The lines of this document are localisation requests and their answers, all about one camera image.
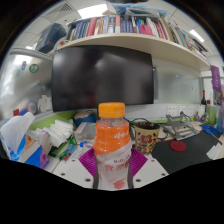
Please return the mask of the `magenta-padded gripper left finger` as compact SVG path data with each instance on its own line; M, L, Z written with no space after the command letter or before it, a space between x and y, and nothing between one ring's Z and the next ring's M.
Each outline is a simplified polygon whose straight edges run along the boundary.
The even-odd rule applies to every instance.
M72 157L67 162L61 161L54 174L78 186L96 189L99 176L94 149L88 150L79 159Z

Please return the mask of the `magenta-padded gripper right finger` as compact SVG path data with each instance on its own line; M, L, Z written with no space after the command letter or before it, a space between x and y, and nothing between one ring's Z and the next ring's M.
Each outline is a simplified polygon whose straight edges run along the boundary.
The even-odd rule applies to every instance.
M168 172L153 157L145 157L132 149L129 160L128 188L136 189L168 176Z

